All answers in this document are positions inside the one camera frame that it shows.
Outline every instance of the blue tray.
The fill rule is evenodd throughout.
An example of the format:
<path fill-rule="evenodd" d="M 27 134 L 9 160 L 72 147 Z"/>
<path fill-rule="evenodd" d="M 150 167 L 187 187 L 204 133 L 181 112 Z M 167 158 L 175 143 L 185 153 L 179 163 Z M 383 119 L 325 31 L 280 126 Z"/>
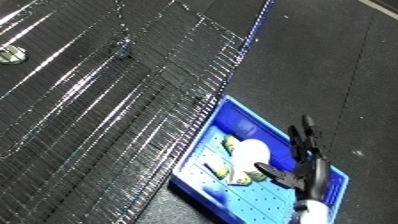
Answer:
<path fill-rule="evenodd" d="M 230 156 L 222 146 L 229 134 L 240 140 L 265 142 L 271 150 L 271 165 L 290 171 L 294 167 L 287 135 L 226 96 L 173 170 L 171 182 L 227 223 L 288 223 L 295 202 L 292 189 L 279 187 L 269 179 L 249 186 L 228 186 L 227 178 L 217 179 L 204 166 L 206 156 L 217 153 L 231 167 Z M 349 178 L 332 167 L 331 179 L 325 203 L 331 208 L 329 220 L 333 223 Z"/>

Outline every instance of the black grid mat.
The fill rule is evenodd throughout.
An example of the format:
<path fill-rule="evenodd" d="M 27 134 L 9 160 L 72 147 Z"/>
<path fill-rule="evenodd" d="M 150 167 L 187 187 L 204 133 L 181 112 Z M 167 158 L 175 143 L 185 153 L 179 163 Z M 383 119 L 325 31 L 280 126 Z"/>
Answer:
<path fill-rule="evenodd" d="M 1 222 L 135 219 L 217 103 L 242 39 L 178 3 L 126 3 L 132 42 L 111 1 L 34 1 L 0 26 L 29 53 L 0 65 Z"/>

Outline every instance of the yellow object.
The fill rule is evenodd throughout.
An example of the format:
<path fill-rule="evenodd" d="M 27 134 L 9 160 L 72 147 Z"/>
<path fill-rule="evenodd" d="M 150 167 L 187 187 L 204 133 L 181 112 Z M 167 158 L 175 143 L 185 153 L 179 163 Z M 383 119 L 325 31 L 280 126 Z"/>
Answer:
<path fill-rule="evenodd" d="M 252 183 L 252 179 L 243 171 L 232 168 L 229 174 L 229 185 L 247 186 Z"/>
<path fill-rule="evenodd" d="M 229 168 L 224 160 L 216 153 L 208 155 L 205 161 L 205 166 L 218 177 L 218 179 L 224 179 L 228 173 Z"/>
<path fill-rule="evenodd" d="M 229 153 L 232 153 L 239 143 L 240 141 L 232 135 L 227 135 L 223 141 L 223 145 Z"/>

